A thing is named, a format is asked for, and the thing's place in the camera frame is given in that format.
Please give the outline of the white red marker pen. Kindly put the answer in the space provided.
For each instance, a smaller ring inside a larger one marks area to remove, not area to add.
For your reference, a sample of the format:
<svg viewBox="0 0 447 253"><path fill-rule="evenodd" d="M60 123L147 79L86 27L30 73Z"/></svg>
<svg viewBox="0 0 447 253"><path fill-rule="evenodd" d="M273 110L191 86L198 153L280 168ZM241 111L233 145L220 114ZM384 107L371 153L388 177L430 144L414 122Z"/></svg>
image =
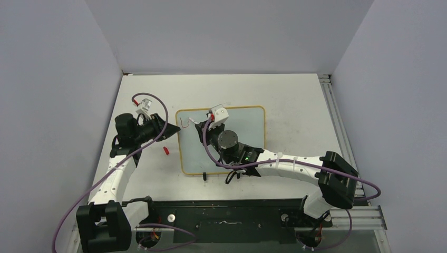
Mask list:
<svg viewBox="0 0 447 253"><path fill-rule="evenodd" d="M192 118L188 118L189 121L191 121L193 124L199 124L199 122L197 122L196 120L192 119Z"/></svg>

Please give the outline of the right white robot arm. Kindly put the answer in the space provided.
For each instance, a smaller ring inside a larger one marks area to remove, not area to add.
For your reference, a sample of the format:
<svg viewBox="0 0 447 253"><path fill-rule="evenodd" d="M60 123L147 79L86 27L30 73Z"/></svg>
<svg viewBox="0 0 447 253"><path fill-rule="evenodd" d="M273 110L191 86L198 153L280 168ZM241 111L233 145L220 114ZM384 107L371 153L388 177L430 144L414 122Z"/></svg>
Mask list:
<svg viewBox="0 0 447 253"><path fill-rule="evenodd" d="M239 142L237 134L223 124L208 129L200 122L195 128L206 153L210 147L218 153L217 159L211 158L218 167L246 176L283 177L317 186L318 190L304 197L298 211L299 221L306 226L331 208L351 209L354 205L358 172L336 152L317 157L284 155Z"/></svg>

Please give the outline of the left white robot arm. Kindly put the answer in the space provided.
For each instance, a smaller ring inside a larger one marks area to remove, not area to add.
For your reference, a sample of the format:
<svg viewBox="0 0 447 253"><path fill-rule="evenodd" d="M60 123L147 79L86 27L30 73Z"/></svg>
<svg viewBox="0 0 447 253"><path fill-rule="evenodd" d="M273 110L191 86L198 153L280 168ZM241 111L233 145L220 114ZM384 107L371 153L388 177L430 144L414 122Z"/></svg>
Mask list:
<svg viewBox="0 0 447 253"><path fill-rule="evenodd" d="M112 140L107 177L89 203L76 211L83 252L128 250L138 223L144 227L155 224L157 212L148 207L148 198L133 208L124 208L123 196L141 158L142 145L163 141L180 131L156 113L144 115L141 124L131 113L120 114L114 121L117 134Z"/></svg>

